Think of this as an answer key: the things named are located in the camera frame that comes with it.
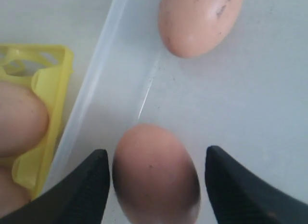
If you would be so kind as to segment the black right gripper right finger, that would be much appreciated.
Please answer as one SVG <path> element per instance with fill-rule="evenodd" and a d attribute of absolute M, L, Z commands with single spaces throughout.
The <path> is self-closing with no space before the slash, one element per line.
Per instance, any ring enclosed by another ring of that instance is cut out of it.
<path fill-rule="evenodd" d="M 307 204 L 263 181 L 219 146 L 206 150 L 205 185 L 219 224 L 306 224 Z"/>

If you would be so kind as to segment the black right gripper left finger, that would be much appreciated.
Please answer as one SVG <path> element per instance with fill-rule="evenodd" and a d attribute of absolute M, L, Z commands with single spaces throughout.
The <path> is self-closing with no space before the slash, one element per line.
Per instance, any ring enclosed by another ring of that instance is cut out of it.
<path fill-rule="evenodd" d="M 94 150 L 62 181 L 2 224 L 100 224 L 110 189 L 108 154 Z"/>

